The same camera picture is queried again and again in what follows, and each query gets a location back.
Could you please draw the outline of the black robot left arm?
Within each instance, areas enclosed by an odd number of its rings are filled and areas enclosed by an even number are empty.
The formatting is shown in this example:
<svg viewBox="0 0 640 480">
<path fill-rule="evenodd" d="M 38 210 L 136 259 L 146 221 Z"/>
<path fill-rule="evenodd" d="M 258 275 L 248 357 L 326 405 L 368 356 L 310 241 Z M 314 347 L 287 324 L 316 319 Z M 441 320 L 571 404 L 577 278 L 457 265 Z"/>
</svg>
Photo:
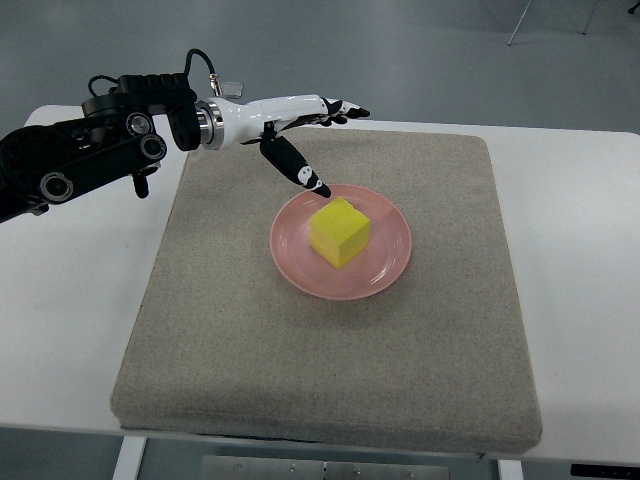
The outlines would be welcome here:
<svg viewBox="0 0 640 480">
<path fill-rule="evenodd" d="M 131 177 L 138 197 L 165 157 L 153 118 L 164 115 L 182 151 L 203 142 L 196 94 L 184 69 L 174 74 L 123 75 L 104 95 L 92 94 L 79 119 L 17 129 L 1 141 L 1 219 L 41 215 Z"/>
</svg>

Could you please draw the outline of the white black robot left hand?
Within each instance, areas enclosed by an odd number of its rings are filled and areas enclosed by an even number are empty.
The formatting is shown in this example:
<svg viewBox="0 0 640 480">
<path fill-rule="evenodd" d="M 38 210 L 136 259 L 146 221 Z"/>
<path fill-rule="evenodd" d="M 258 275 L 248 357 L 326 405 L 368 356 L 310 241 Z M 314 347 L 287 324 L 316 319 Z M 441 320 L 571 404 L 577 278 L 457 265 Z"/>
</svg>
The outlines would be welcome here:
<svg viewBox="0 0 640 480">
<path fill-rule="evenodd" d="M 261 155 L 285 178 L 323 198 L 330 188 L 304 156 L 281 133 L 305 125 L 329 127 L 370 116 L 365 108 L 316 94 L 293 95 L 237 104 L 222 97 L 201 100 L 195 111 L 201 145 L 222 150 L 235 144 L 256 144 Z"/>
</svg>

